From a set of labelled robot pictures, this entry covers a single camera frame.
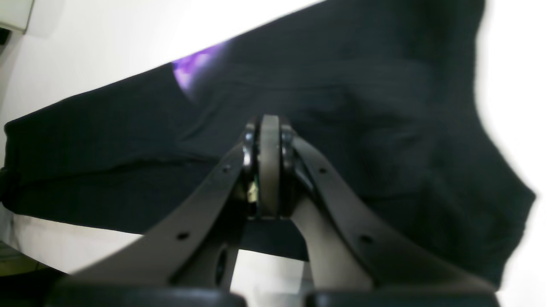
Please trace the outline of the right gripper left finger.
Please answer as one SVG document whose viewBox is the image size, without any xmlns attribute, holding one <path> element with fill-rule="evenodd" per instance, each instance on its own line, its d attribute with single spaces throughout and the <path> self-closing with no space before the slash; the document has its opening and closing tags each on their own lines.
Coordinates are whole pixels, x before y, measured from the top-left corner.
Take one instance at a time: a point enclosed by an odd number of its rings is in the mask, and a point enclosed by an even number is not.
<svg viewBox="0 0 546 307">
<path fill-rule="evenodd" d="M 245 307 L 229 291 L 259 162 L 273 168 L 265 208 L 276 217 L 280 122 L 265 115 L 167 218 L 124 249 L 61 281 L 49 307 Z"/>
</svg>

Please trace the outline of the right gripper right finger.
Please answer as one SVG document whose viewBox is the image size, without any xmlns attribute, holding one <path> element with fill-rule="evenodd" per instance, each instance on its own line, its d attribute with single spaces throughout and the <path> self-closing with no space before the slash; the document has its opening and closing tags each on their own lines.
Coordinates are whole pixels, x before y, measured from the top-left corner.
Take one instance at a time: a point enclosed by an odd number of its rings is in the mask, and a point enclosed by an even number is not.
<svg viewBox="0 0 546 307">
<path fill-rule="evenodd" d="M 281 124 L 315 290 L 305 307 L 497 307 L 493 286 L 427 252 L 369 209 L 329 161 Z"/>
</svg>

